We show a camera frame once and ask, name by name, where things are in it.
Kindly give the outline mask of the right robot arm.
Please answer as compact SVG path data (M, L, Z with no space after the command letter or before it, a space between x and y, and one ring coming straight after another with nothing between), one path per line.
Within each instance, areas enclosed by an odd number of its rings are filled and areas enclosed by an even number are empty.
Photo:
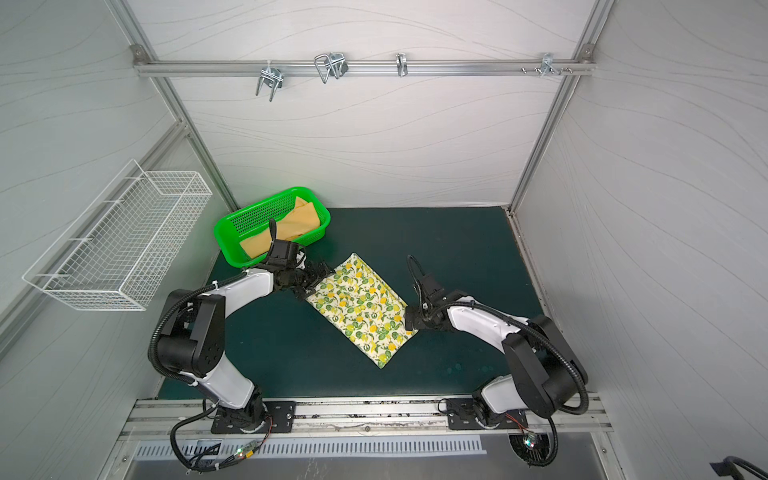
M479 390L478 406L502 414L523 407L548 419L589 407L588 374L555 322L504 313L462 291L447 291L430 274L412 279L418 302L405 310L408 331L468 333L503 354L509 373Z

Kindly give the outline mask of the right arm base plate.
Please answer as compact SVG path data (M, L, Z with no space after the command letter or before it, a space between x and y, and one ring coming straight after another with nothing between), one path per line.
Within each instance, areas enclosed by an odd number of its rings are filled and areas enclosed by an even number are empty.
M437 402L437 411L444 415L450 430L515 430L527 431L528 421L524 410L508 410L495 413L479 399L447 397Z

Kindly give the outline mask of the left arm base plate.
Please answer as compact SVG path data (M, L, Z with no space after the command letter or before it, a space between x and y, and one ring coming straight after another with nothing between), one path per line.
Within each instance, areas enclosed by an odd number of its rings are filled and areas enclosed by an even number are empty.
M243 409L218 407L211 426L212 434L290 433L296 403L293 401L261 401Z

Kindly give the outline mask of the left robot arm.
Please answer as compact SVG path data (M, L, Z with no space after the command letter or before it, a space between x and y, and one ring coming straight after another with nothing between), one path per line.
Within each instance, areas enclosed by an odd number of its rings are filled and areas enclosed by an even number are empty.
M309 260L303 246L278 240L252 268L196 290L171 292L150 337L148 359L165 378L199 391L221 419L254 430L266 418L266 407L257 385L227 358L227 318L277 291L304 300L331 273L326 262Z

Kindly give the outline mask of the lemon print skirt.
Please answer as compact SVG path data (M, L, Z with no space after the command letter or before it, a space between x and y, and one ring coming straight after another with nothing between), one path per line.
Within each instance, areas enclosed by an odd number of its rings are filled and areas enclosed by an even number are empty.
M307 301L380 369L415 335L405 326L407 304L355 253Z

